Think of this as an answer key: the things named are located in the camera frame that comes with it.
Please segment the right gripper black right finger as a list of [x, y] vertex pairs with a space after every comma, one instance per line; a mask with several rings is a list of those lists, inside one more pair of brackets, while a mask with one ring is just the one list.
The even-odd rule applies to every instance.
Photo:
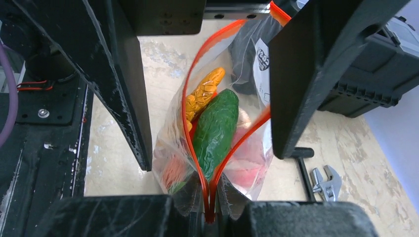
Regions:
[[217, 185], [226, 237], [377, 237], [365, 211], [350, 202], [251, 201], [222, 175]]

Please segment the beige round mushroom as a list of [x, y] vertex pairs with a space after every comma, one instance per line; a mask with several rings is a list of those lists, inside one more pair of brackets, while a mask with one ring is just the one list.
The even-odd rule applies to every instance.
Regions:
[[237, 127], [248, 129], [251, 127], [251, 124], [252, 124], [252, 121], [248, 113], [242, 108], [239, 108]]

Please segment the green cucumber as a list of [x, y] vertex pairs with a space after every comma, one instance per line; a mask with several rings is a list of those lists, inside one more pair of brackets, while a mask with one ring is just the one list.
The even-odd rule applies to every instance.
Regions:
[[192, 143], [208, 181], [231, 149], [238, 115], [239, 98], [234, 91], [225, 89], [210, 101], [198, 119]]

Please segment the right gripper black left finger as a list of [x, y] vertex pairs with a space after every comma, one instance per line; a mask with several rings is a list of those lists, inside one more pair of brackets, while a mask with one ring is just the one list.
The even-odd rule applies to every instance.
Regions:
[[174, 195], [70, 197], [42, 217], [35, 237], [192, 237], [197, 235], [200, 179]]

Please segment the orange carrot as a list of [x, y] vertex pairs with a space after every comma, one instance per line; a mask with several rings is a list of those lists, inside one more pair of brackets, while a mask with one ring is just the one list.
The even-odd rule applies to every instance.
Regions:
[[173, 195], [186, 184], [188, 176], [196, 171], [196, 167], [186, 141], [182, 119], [174, 119], [165, 129], [162, 142], [167, 162], [161, 181], [168, 193]]

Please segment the red pink fruit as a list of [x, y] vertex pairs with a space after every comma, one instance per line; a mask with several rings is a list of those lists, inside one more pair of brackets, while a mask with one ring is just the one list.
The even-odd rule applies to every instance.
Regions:
[[272, 158], [271, 136], [256, 132], [234, 152], [223, 173], [238, 191], [257, 200]]

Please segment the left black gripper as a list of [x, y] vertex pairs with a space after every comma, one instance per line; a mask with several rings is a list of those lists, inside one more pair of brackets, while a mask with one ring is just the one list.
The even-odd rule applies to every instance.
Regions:
[[101, 27], [117, 12], [136, 36], [195, 35], [205, 20], [294, 17], [310, 0], [3, 0], [2, 36], [46, 36]]

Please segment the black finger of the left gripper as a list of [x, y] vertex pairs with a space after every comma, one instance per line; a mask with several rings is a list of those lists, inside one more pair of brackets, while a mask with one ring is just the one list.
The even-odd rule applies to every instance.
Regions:
[[289, 157], [314, 112], [405, 0], [310, 0], [270, 41], [273, 153]]
[[70, 61], [121, 128], [140, 168], [152, 169], [152, 138], [131, 0], [16, 0]]

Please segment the clear orange-zip bag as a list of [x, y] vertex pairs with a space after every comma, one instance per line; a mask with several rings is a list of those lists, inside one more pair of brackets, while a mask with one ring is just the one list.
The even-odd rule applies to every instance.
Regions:
[[222, 175], [256, 199], [273, 158], [268, 43], [291, 17], [277, 0], [268, 8], [267, 16], [236, 20], [203, 43], [157, 135], [153, 172], [163, 191], [199, 193], [209, 223]]

